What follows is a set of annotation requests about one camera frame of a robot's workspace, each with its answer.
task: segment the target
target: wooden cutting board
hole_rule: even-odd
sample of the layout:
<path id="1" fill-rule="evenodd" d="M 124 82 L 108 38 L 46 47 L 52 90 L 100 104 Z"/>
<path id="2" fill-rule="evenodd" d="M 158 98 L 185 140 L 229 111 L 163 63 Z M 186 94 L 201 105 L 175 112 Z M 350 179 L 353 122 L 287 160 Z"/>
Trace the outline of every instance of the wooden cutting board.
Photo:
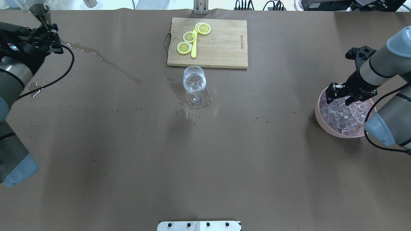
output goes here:
<path id="1" fill-rule="evenodd" d="M 211 31 L 208 35 L 198 34 L 197 57 L 193 59 L 190 53 L 178 53 L 177 44 L 183 41 L 184 33 L 194 30 L 195 24 L 199 22 L 208 23 Z M 247 21 L 173 18 L 167 65 L 247 69 Z"/>

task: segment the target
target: brown table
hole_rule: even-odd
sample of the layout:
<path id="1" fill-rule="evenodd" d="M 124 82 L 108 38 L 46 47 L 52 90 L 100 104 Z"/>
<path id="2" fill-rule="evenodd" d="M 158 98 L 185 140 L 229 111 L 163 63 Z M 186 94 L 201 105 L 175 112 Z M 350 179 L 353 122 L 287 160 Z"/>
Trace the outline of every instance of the brown table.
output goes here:
<path id="1" fill-rule="evenodd" d="M 184 68 L 166 65 L 163 46 L 171 18 L 192 11 L 52 13 L 65 43 L 104 62 L 75 50 L 63 83 L 13 106 L 7 120 L 40 170 L 0 187 L 1 230 L 206 219 L 240 220 L 244 231 L 411 229 L 411 158 L 333 137 L 314 117 L 319 93 L 355 68 L 345 52 L 379 49 L 411 14 L 213 10 L 205 17 L 248 21 L 249 69 L 205 68 L 212 103 L 193 110 Z M 0 20 L 39 25 L 24 11 Z M 49 56 L 29 88 L 69 60 Z"/>

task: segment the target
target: wine glass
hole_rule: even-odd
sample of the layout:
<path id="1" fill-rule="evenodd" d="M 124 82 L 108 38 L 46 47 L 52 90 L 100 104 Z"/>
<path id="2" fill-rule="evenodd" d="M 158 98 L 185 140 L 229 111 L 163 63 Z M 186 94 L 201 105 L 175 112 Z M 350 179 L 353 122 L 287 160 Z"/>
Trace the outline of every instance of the wine glass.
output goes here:
<path id="1" fill-rule="evenodd" d="M 199 66 L 187 67 L 182 83 L 184 89 L 190 94 L 187 97 L 188 105 L 194 109 L 201 108 L 206 102 L 206 98 L 202 94 L 207 83 L 204 70 Z"/>

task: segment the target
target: black band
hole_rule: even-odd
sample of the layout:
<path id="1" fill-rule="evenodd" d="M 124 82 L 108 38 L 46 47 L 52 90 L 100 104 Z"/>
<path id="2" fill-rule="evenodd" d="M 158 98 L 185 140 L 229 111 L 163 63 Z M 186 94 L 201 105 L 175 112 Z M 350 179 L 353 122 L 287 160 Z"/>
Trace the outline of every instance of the black band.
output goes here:
<path id="1" fill-rule="evenodd" d="M 400 97 L 400 98 L 403 98 L 403 99 L 405 99 L 406 101 L 408 101 L 408 102 L 411 103 L 411 98 L 408 97 L 408 96 L 406 96 L 406 95 L 403 95 L 403 94 L 398 93 L 398 94 L 396 94 L 395 96 L 398 96 L 398 97 Z"/>
<path id="2" fill-rule="evenodd" d="M 0 137 L 0 141 L 4 140 L 5 138 L 11 137 L 11 136 L 15 136 L 15 135 L 16 135 L 16 133 L 14 133 L 14 132 L 9 133 L 9 134 L 6 134 L 6 135 Z"/>
<path id="3" fill-rule="evenodd" d="M 21 79 L 20 79 L 19 77 L 17 77 L 15 74 L 13 74 L 13 73 L 11 73 L 11 72 L 9 72 L 9 71 L 6 71 L 6 70 L 4 70 L 4 69 L 0 69 L 0 72 L 3 72 L 3 73 L 5 73 L 5 74 L 8 74 L 8 75 L 10 75 L 11 77 L 15 78 L 15 79 L 20 83 L 21 87 L 22 87 L 23 89 L 25 88 L 23 81 L 21 81 Z"/>
<path id="4" fill-rule="evenodd" d="M 411 143 L 411 138 L 409 138 L 407 141 L 405 141 L 405 142 L 403 142 L 403 143 L 400 143 L 399 146 L 400 146 L 400 147 L 404 147 L 405 145 L 407 145 L 407 144 L 409 144 L 409 143 Z"/>
<path id="5" fill-rule="evenodd" d="M 378 75 L 380 77 L 383 77 L 383 78 L 386 78 L 386 79 L 390 79 L 390 78 L 393 77 L 393 76 L 385 76 L 385 75 L 382 75 L 382 74 L 378 73 L 371 65 L 371 58 L 369 58 L 368 64 L 369 64 L 369 67 L 371 68 L 372 72 L 374 72 L 376 75 Z"/>

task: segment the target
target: white bracket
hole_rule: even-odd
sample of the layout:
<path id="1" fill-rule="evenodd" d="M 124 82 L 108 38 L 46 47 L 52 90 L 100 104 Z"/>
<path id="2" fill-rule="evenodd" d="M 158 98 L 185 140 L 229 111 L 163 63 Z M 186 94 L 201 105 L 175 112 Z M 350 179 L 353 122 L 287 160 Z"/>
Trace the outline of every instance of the white bracket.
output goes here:
<path id="1" fill-rule="evenodd" d="M 194 0 L 194 14 L 208 14 L 208 0 Z"/>
<path id="2" fill-rule="evenodd" d="M 240 221 L 160 222 L 157 231 L 241 231 Z"/>

